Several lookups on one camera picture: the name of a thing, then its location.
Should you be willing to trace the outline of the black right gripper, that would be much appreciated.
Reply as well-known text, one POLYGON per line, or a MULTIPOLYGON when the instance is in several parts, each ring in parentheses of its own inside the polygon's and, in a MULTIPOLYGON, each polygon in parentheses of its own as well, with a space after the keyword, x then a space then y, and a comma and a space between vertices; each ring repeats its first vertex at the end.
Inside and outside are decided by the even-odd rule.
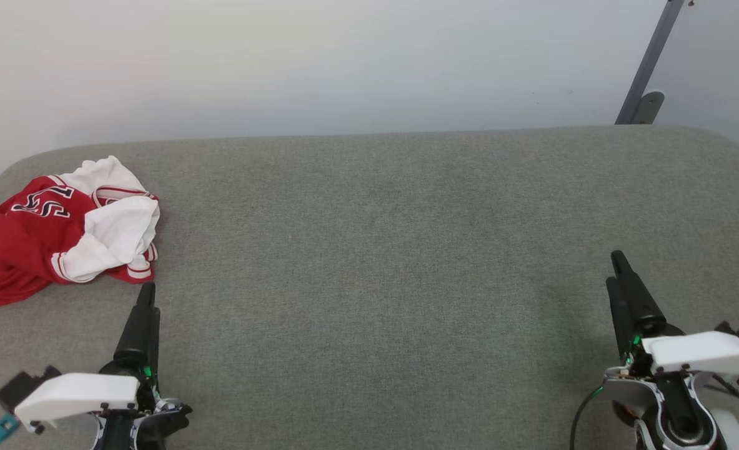
POLYGON ((614 276, 606 279, 618 359, 630 376, 652 376, 653 357, 647 353, 646 338, 686 336, 667 320, 641 277, 623 251, 612 251, 614 276))

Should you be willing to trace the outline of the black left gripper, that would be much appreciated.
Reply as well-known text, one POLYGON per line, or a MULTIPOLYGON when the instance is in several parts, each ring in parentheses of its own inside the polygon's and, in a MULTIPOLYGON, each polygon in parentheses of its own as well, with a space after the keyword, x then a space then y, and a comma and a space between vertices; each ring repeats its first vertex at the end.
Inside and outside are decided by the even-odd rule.
POLYGON ((113 359, 101 368, 102 375, 132 376, 138 380, 135 405, 154 408, 157 402, 157 374, 160 357, 161 311, 155 306, 154 282, 141 286, 121 333, 113 359))

